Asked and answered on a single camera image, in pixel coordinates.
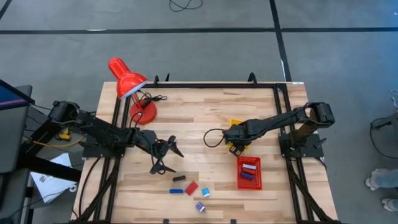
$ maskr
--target person's foot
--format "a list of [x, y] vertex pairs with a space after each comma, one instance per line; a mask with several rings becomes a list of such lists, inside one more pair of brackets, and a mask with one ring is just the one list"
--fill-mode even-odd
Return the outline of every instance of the person's foot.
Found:
[[365, 180], [365, 185], [369, 187], [371, 190], [377, 190], [380, 186], [376, 183], [376, 176], [380, 173], [387, 172], [387, 169], [376, 169], [372, 172], [370, 178]]
[[398, 212], [398, 209], [394, 207], [394, 205], [392, 204], [392, 201], [393, 201], [393, 199], [391, 199], [391, 198], [385, 198], [385, 199], [381, 200], [381, 203], [383, 203], [383, 207], [387, 211]]

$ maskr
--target white paper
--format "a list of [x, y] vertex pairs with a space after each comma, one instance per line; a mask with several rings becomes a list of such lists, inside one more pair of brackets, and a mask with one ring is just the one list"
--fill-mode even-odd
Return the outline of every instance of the white paper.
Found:
[[[61, 164], [67, 167], [70, 167], [70, 160], [69, 160], [69, 155], [67, 153], [64, 153], [54, 159], [51, 160], [51, 162]], [[30, 174], [33, 177], [33, 180], [43, 198], [44, 203], [49, 203], [56, 197], [58, 197], [60, 194], [62, 194], [63, 190], [69, 189], [72, 185], [76, 184], [76, 182], [72, 182], [69, 180], [62, 180], [58, 179], [49, 175], [44, 175], [44, 174], [39, 174], [36, 172], [30, 172]]]

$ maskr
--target lamp shade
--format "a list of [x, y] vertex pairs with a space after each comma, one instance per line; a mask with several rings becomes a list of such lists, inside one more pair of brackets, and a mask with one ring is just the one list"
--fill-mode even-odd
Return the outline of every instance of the lamp shade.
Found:
[[119, 99], [124, 99], [142, 88], [148, 79], [140, 73], [131, 72], [120, 58], [112, 58], [108, 67], [118, 80], [116, 90]]

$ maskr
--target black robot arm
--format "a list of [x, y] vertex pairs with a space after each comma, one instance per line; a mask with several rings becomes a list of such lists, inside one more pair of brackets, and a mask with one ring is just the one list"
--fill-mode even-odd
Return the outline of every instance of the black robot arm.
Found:
[[81, 110], [76, 103], [68, 101], [54, 101], [53, 108], [49, 114], [51, 122], [72, 131], [87, 134], [94, 142], [81, 142], [80, 144], [97, 153], [97, 157], [110, 155], [109, 157], [121, 157], [127, 147], [137, 146], [151, 155], [151, 174], [164, 174], [165, 171], [175, 172], [163, 164], [163, 157], [169, 150], [183, 157], [177, 148], [175, 136], [168, 140], [158, 139], [156, 133], [151, 130], [140, 130], [139, 128], [119, 128], [115, 125], [97, 118], [90, 112]]
[[[310, 116], [305, 109], [310, 108]], [[318, 128], [327, 128], [335, 122], [330, 105], [327, 103], [307, 103], [294, 108], [292, 111], [266, 119], [249, 119], [239, 125], [232, 125], [223, 131], [225, 143], [232, 143], [229, 149], [235, 156], [239, 156], [244, 147], [253, 140], [261, 138], [266, 132], [284, 126], [303, 123], [298, 130], [289, 133], [290, 147], [296, 148], [305, 144], [306, 139]]]

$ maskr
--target red plastic basket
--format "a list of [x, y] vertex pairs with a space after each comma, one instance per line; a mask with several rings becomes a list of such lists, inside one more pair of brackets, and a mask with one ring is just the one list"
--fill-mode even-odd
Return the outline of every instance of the red plastic basket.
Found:
[[[242, 165], [248, 164], [256, 166], [256, 174], [254, 174], [254, 180], [247, 180], [241, 177]], [[238, 189], [249, 189], [249, 190], [261, 190], [261, 160], [259, 157], [247, 157], [239, 156], [236, 159], [236, 168], [238, 173]]]

